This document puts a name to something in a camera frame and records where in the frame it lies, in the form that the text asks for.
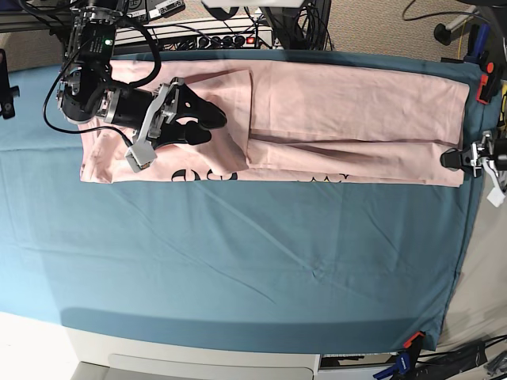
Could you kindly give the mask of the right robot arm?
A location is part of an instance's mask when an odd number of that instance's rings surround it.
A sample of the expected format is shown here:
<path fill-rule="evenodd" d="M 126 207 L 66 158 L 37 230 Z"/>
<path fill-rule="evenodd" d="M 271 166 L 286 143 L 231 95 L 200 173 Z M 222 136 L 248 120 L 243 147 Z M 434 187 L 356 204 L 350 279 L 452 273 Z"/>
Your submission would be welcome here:
<path fill-rule="evenodd" d="M 86 1 L 75 10 L 67 60 L 51 88 L 59 109 L 73 124 L 103 120 L 101 129 L 115 131 L 129 147 L 209 142 L 213 130 L 226 126 L 226 114 L 183 78 L 162 83 L 154 92 L 144 89 L 159 75 L 162 60 L 154 38 L 127 10 L 123 1 Z M 139 32 L 152 52 L 154 66 L 144 78 L 121 82 L 112 76 L 119 27 Z"/>

